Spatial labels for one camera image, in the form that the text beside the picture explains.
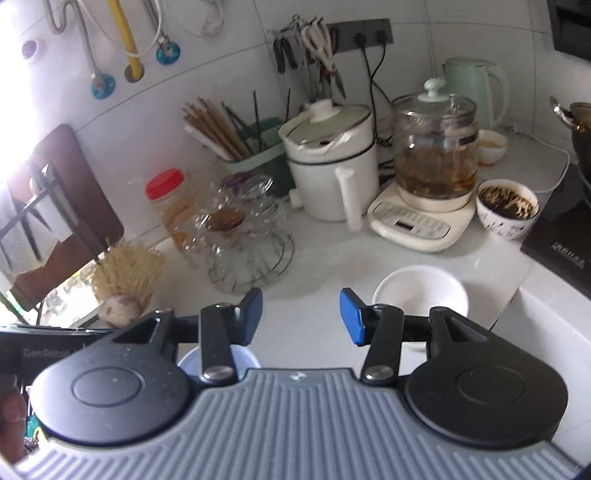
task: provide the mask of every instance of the glass jar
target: glass jar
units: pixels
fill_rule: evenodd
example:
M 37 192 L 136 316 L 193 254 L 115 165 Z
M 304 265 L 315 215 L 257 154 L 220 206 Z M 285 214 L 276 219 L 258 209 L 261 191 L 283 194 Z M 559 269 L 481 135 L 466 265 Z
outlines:
M 181 170 L 169 168 L 150 180 L 145 192 L 175 246 L 181 250 L 186 234 L 179 232 L 176 226 L 197 215 L 197 200 L 191 183 Z
M 407 192 L 431 200 L 465 198 L 465 205 L 476 185 L 477 107 L 468 98 L 441 94 L 444 86 L 445 80 L 430 79 L 427 93 L 392 102 L 396 180 L 405 201 Z

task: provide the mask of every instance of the gray ribbed gripper base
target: gray ribbed gripper base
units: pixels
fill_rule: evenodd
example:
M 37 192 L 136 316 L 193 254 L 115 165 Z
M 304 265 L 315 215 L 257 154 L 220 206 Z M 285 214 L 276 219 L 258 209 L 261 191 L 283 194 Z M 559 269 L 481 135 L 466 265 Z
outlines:
M 159 436 L 91 449 L 52 440 L 18 465 L 30 480 L 566 480 L 549 442 L 485 452 L 428 431 L 400 395 L 348 369 L 251 370 L 205 391 Z

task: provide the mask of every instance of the black cable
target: black cable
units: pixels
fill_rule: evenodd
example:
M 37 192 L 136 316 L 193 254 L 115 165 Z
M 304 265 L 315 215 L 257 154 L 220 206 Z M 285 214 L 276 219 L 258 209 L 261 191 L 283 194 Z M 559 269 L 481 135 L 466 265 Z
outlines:
M 369 98 L 371 99 L 371 108 L 374 112 L 374 138 L 378 138 L 378 120 L 377 120 L 377 115 L 376 115 L 376 110 L 375 110 L 375 99 L 374 99 L 374 89 L 372 88 L 372 72 L 371 72 L 371 68 L 369 67 L 369 60 L 368 60 L 368 55 L 365 51 L 365 47 L 361 47 L 361 53 L 363 54 L 363 59 L 365 60 L 365 70 L 367 71 L 368 74 L 368 79 L 369 79 Z
M 384 91 L 384 89 L 381 88 L 380 85 L 378 85 L 378 82 L 375 81 L 375 76 L 376 76 L 379 68 L 382 66 L 382 63 L 384 63 L 385 58 L 386 58 L 386 44 L 383 43 L 382 44 L 382 58 L 379 59 L 378 66 L 375 68 L 374 72 L 371 74 L 371 83 L 373 84 L 373 86 L 375 86 L 378 89 L 378 91 L 382 94 L 382 96 L 388 102 L 388 104 L 390 104 L 390 103 L 392 103 L 392 100 L 390 100 L 390 97 Z
M 361 49 L 361 53 L 363 54 L 363 60 L 365 62 L 365 69 L 366 69 L 366 72 L 367 72 L 368 78 L 369 78 L 369 97 L 371 99 L 371 106 L 372 106 L 372 110 L 374 112 L 374 137 L 376 138 L 379 145 L 381 145 L 383 147 L 391 147 L 392 146 L 392 142 L 391 142 L 392 135 L 390 135 L 388 138 L 380 138 L 378 136 L 378 118 L 377 118 L 377 112 L 376 112 L 376 107 L 375 107 L 375 97 L 374 97 L 374 87 L 376 87 L 377 90 L 382 94 L 382 96 L 388 102 L 388 105 L 391 102 L 390 98 L 388 97 L 386 92 L 384 92 L 384 89 L 381 88 L 380 85 L 378 85 L 378 83 L 375 81 L 375 76 L 376 76 L 378 70 L 380 69 L 380 67 L 382 66 L 382 64 L 384 63 L 384 60 L 386 58 L 386 44 L 384 43 L 382 45 L 382 47 L 383 47 L 382 57 L 380 58 L 378 65 L 376 66 L 376 68 L 373 71 L 371 71 L 371 68 L 369 67 L 369 59 L 367 56 L 367 52 L 365 51 L 365 48 L 360 47 L 360 49 Z

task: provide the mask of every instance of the human hand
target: human hand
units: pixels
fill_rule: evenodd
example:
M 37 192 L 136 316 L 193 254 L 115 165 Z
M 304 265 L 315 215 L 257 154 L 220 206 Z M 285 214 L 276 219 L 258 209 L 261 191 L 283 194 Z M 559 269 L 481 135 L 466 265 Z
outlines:
M 0 398 L 0 454 L 10 463 L 16 463 L 27 451 L 24 444 L 27 404 L 21 393 L 14 389 Z

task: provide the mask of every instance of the electric kettle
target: electric kettle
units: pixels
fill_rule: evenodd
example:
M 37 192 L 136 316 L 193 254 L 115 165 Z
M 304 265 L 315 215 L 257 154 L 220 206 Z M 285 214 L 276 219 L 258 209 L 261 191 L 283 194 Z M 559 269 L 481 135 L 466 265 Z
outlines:
M 509 80 L 497 64 L 478 59 L 451 58 L 443 64 L 447 91 L 473 100 L 477 106 L 476 120 L 480 128 L 498 127 L 507 112 L 511 100 Z M 495 100 L 490 78 L 501 85 L 501 98 Z

